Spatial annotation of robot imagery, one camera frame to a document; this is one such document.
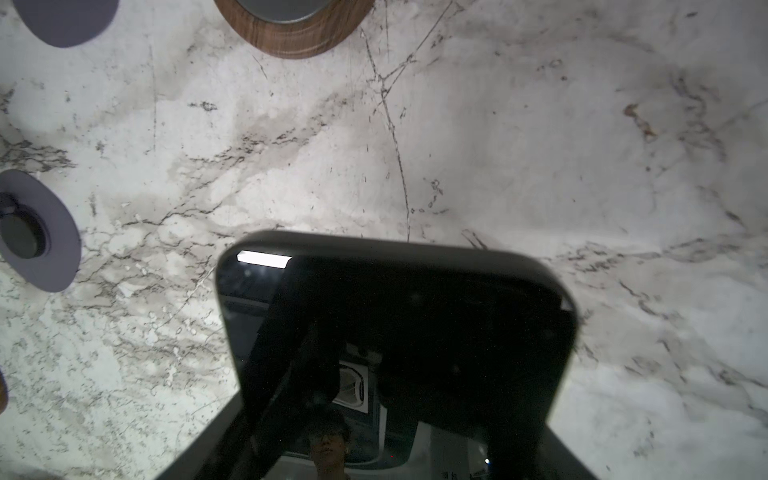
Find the purple disc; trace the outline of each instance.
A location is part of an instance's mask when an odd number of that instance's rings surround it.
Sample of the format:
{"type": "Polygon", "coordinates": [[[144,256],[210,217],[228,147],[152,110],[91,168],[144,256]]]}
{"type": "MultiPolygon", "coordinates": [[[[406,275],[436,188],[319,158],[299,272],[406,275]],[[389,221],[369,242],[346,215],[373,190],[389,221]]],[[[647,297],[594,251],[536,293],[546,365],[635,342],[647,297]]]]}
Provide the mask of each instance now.
{"type": "Polygon", "coordinates": [[[37,38],[60,48],[96,37],[118,10],[118,0],[13,0],[13,4],[37,38]]]}
{"type": "Polygon", "coordinates": [[[0,237],[0,255],[32,285],[46,292],[67,288],[80,266],[80,233],[67,207],[34,177],[20,170],[0,173],[0,192],[34,213],[45,231],[45,250],[34,258],[11,252],[0,237]]]}

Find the small bright light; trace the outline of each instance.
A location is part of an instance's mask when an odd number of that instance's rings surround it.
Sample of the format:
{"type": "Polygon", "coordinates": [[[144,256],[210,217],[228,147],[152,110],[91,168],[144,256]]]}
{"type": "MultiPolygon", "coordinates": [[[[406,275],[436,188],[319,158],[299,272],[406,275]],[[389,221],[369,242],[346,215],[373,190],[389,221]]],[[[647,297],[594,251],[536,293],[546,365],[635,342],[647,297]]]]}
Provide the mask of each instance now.
{"type": "Polygon", "coordinates": [[[274,266],[275,268],[285,268],[291,257],[283,255],[273,255],[271,253],[250,252],[242,250],[237,254],[237,261],[251,263],[253,265],[274,266]]]}

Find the gray metal disc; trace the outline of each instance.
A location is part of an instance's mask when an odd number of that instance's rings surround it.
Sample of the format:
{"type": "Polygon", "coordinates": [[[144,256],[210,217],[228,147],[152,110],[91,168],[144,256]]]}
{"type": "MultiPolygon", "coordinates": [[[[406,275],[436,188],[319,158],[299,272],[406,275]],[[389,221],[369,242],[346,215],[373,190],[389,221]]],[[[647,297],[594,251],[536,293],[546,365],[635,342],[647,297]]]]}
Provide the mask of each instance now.
{"type": "Polygon", "coordinates": [[[74,47],[102,33],[118,0],[13,0],[27,28],[54,47],[74,47]]]}
{"type": "Polygon", "coordinates": [[[67,288],[80,266],[80,233],[67,207],[45,185],[20,170],[0,173],[0,192],[11,194],[19,205],[32,210],[45,228],[45,252],[23,259],[0,238],[0,255],[32,285],[46,292],[67,288]]]}
{"type": "Polygon", "coordinates": [[[265,22],[294,23],[315,15],[331,0],[237,0],[251,15],[265,22]]]}

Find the white marble countertop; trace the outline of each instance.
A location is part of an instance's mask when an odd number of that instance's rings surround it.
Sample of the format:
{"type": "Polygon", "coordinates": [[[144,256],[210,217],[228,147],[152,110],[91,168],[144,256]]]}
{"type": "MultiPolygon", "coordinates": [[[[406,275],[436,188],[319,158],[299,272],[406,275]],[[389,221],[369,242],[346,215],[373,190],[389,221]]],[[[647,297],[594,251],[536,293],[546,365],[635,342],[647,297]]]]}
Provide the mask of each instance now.
{"type": "Polygon", "coordinates": [[[768,5],[377,2],[305,61],[212,0],[59,50],[0,1],[0,169],[83,238],[0,263],[0,473],[153,478],[237,389],[211,272],[271,228],[514,250],[584,312],[551,426],[600,478],[764,478],[768,5]]]}

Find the brown wooden edge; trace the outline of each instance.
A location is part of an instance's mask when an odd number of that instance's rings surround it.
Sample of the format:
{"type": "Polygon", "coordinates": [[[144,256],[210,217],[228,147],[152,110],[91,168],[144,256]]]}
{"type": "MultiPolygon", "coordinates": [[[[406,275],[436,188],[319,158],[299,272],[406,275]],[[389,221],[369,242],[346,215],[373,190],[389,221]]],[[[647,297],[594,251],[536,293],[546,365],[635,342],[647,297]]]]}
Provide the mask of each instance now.
{"type": "Polygon", "coordinates": [[[368,15],[374,0],[333,0],[301,22],[265,22],[237,0],[215,0],[221,15],[245,41],[280,58],[308,58],[337,46],[368,15]]]}

